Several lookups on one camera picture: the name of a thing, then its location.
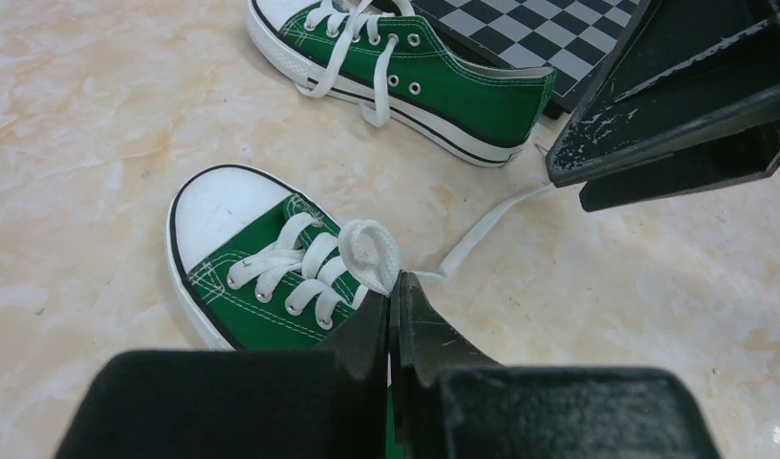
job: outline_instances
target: shoe toe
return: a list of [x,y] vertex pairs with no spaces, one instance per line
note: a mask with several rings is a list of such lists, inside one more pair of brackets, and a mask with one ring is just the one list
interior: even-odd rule
[[286,21],[298,11],[309,7],[319,0],[252,0],[271,26],[279,31]]
[[222,165],[182,187],[169,216],[170,256],[185,273],[293,192],[254,169]]

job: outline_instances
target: beige marble surface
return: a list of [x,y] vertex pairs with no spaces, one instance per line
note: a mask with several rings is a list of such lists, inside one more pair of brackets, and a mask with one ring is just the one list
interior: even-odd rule
[[[249,43],[239,0],[0,1],[0,458],[49,457],[118,352],[201,347],[164,217],[219,163],[380,220],[409,269],[545,180],[533,148],[484,170],[301,97]],[[576,193],[516,207],[450,285],[426,287],[436,308],[505,363],[670,369],[725,457],[780,457],[780,171],[594,214]]]

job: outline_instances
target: checkerboard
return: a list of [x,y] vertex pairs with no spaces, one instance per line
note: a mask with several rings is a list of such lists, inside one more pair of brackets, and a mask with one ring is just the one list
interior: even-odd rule
[[437,29],[498,65],[556,69],[553,100],[579,103],[639,0],[413,0]]

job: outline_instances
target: green sneaker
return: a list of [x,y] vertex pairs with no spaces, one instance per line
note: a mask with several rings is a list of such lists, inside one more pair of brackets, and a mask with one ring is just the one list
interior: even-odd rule
[[[380,262],[361,249],[362,234],[380,239]],[[303,194],[238,165],[213,167],[182,186],[168,212],[166,246],[179,298],[211,349],[313,347],[368,288],[389,295],[400,269],[395,241],[376,222],[350,222],[340,236]],[[387,457],[402,458],[389,397],[388,389]]]
[[357,103],[376,127],[395,118],[472,164],[500,167],[525,141],[553,69],[495,69],[455,55],[409,0],[374,14],[363,0],[247,0],[249,36],[306,96]]

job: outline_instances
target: shoelace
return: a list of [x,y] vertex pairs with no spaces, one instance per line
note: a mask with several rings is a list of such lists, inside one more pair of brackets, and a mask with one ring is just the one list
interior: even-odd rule
[[[446,282],[458,269],[469,252],[486,236],[489,230],[514,205],[552,186],[542,186],[511,196],[480,219],[449,252],[437,273],[413,272],[421,280]],[[271,301],[272,293],[284,275],[300,272],[305,279],[286,298],[286,311],[299,316],[318,296],[314,305],[317,324],[330,330],[334,326],[331,315],[339,302],[348,304],[334,290],[334,282],[345,272],[360,284],[351,306],[356,309],[368,290],[389,296],[401,269],[401,250],[393,235],[373,220],[348,222],[336,238],[330,233],[320,233],[306,250],[298,249],[297,239],[309,226],[320,227],[321,221],[308,213],[291,217],[277,236],[277,240],[255,255],[239,260],[229,268],[227,284],[238,290],[252,279],[255,281],[255,297],[262,303]],[[370,255],[362,245],[362,236],[373,241],[376,256]],[[326,259],[334,249],[339,256]]]
[[[325,18],[328,18],[326,34],[331,38],[339,35],[339,39],[331,52],[331,58],[328,61],[328,67],[323,72],[322,77],[313,89],[308,89],[297,85],[297,89],[304,95],[311,98],[321,98],[331,91],[334,87],[336,77],[339,75],[339,69],[345,62],[345,56],[351,48],[351,44],[359,41],[360,33],[363,28],[367,28],[367,36],[372,45],[378,45],[381,42],[379,35],[379,20],[383,17],[394,17],[393,13],[373,14],[365,12],[373,0],[362,0],[359,5],[350,12],[338,11],[334,8],[333,0],[322,0],[319,7],[309,11],[306,16],[304,27],[307,30],[313,30]],[[414,16],[415,11],[409,0],[393,0],[399,7],[402,16]],[[339,26],[347,18],[345,29],[340,33]],[[381,127],[390,120],[390,96],[387,92],[387,67],[390,64],[390,55],[399,44],[399,37],[394,33],[388,35],[387,45],[384,51],[379,55],[376,61],[376,68],[373,72],[373,90],[374,103],[376,109],[361,104],[362,116],[376,127]]]

